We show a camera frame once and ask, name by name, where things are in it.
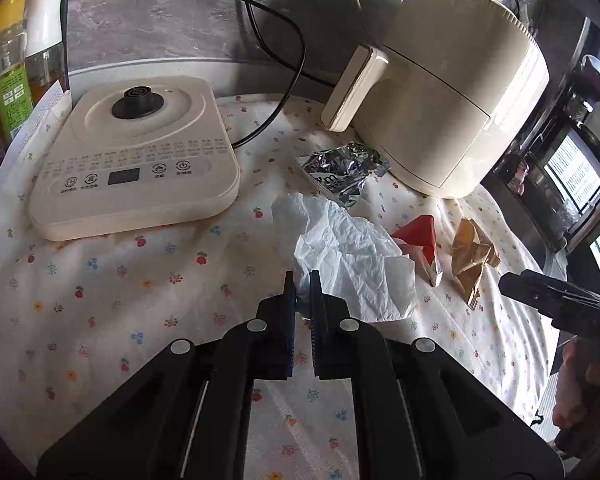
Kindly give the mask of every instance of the bottle with yellow cap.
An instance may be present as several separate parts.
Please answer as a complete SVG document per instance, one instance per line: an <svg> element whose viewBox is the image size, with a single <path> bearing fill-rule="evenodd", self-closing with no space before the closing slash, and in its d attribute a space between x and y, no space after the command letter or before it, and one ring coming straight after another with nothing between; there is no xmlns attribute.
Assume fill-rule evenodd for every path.
<svg viewBox="0 0 600 480"><path fill-rule="evenodd" d="M26 0L0 2L0 122L7 143L33 111L24 64L27 33L22 24Z"/></svg>

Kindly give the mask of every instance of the button icon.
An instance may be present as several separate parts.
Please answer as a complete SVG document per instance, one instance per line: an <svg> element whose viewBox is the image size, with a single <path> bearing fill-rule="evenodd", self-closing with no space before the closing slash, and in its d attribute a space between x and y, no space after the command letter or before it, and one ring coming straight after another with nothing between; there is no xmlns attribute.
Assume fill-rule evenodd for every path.
<svg viewBox="0 0 600 480"><path fill-rule="evenodd" d="M180 171L187 171L191 167L191 164L188 160L180 160L176 164L176 168Z"/></svg>

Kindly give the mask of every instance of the cream air fryer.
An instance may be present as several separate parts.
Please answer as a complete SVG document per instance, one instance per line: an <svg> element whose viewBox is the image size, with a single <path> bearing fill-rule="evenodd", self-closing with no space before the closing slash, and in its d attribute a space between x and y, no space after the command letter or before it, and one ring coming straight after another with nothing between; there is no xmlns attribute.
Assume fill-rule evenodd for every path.
<svg viewBox="0 0 600 480"><path fill-rule="evenodd" d="M359 46L322 113L360 137L407 186L470 193L549 80L542 53L496 0L404 0L382 50Z"/></svg>

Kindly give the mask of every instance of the white sheet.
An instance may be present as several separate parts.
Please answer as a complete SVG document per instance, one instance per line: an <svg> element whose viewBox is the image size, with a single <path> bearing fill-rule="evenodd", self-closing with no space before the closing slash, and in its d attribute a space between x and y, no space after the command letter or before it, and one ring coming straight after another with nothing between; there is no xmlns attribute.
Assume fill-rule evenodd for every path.
<svg viewBox="0 0 600 480"><path fill-rule="evenodd" d="M237 139L261 123L272 99L220 99L229 134ZM314 192L294 156L352 134L322 131L321 107L292 99L265 133L237 150L240 195L225 213L72 243L43 240L30 226L27 196L48 139L25 146L0 194L0 434L27 466L170 341L219 338L253 317L261 298L282 291L271 203L292 190ZM417 215L435 216L442 284L431 288L417 276L416 312L378 328L406 342L434 339L530 421L558 332L498 293L502 273L538 268L489 194L478 187L464 200L423 198L387 174L369 180L350 212L389 233ZM486 269L474 312L450 273L462 216L478 221L502 257L499 268ZM313 378L303 322L296 333L294 378L256 384L245 478L357 478L349 383Z"/></svg>

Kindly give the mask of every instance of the gray marble wall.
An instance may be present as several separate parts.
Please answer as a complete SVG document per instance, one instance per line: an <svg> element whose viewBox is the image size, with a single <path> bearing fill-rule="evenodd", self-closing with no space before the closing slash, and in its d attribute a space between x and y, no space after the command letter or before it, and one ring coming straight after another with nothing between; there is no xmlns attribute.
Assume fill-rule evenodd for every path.
<svg viewBox="0 0 600 480"><path fill-rule="evenodd" d="M359 43L382 37L400 0L258 0L284 12L304 33L309 69L339 73ZM543 0L525 0L538 18ZM217 57L266 61L244 8L234 0L70 0L68 58L72 70L154 57ZM257 13L270 46L296 59L297 40L288 27Z"/></svg>

